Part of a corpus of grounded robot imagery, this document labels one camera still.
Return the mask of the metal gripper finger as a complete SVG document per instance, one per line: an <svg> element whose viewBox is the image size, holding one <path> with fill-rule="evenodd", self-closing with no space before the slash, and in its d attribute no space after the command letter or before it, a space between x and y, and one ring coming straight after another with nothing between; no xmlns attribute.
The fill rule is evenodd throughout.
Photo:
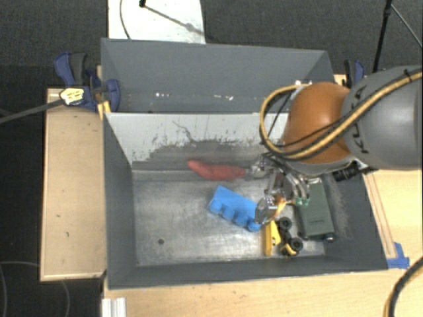
<svg viewBox="0 0 423 317"><path fill-rule="evenodd" d="M256 205L254 222L260 225L268 222L275 214L277 205L272 196L264 196Z"/></svg>

